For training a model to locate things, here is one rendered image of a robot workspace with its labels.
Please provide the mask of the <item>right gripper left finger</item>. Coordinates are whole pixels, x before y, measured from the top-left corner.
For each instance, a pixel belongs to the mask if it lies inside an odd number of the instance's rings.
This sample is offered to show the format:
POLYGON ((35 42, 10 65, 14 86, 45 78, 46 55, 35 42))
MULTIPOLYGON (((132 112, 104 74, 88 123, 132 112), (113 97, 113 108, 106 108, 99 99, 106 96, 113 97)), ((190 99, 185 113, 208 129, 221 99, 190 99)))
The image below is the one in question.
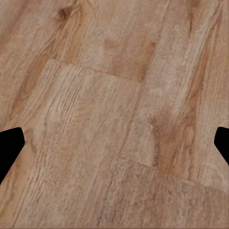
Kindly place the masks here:
POLYGON ((0 184, 25 145, 21 127, 0 132, 0 184))

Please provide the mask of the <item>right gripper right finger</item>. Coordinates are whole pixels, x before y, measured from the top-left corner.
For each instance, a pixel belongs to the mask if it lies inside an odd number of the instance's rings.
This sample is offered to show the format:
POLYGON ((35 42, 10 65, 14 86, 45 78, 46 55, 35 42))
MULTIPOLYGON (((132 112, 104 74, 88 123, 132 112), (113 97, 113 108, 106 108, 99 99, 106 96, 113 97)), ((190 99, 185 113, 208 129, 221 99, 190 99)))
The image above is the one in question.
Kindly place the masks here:
POLYGON ((229 164, 229 128, 218 127, 214 139, 214 145, 229 164))

